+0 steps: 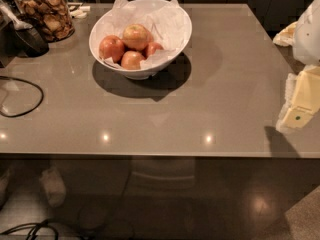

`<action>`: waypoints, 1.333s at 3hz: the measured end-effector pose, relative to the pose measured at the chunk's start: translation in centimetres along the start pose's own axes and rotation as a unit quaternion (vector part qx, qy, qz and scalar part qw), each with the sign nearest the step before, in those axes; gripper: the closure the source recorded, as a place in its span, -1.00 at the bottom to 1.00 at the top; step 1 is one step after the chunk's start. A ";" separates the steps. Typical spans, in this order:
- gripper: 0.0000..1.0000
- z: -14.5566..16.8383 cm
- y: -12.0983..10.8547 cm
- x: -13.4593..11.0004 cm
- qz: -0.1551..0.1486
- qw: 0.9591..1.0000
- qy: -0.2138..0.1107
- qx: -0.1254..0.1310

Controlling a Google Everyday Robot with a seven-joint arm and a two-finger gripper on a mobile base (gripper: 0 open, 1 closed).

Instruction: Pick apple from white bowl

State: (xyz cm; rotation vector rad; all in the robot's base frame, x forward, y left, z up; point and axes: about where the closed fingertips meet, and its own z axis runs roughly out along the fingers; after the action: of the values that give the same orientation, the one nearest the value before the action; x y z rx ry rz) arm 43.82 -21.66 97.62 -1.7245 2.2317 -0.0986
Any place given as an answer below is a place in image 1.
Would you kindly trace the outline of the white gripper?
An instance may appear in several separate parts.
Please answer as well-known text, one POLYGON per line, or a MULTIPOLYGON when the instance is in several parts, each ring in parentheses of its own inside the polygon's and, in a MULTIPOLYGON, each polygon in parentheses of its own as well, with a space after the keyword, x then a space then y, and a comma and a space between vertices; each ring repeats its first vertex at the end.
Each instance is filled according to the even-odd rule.
MULTIPOLYGON (((320 0, 313 0, 298 19, 281 30, 273 43, 293 48, 293 56, 305 65, 320 64, 320 0)), ((306 126, 320 110, 320 67, 306 66, 290 73, 285 85, 285 103, 276 130, 288 134, 306 126)))

